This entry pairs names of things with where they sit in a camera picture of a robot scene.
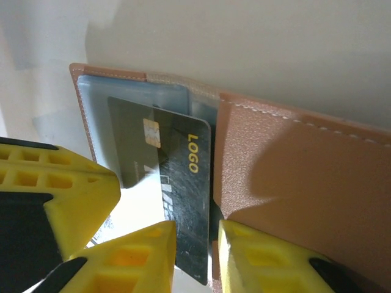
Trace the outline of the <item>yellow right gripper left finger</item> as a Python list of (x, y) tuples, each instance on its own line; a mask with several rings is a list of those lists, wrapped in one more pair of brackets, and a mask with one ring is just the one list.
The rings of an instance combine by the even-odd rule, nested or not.
[(171, 292), (176, 226), (163, 221), (83, 249), (35, 292)]

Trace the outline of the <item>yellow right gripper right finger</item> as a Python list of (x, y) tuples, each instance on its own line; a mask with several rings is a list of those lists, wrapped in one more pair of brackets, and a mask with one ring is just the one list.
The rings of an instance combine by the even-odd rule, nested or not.
[(231, 220), (220, 220), (223, 292), (385, 292), (329, 258)]

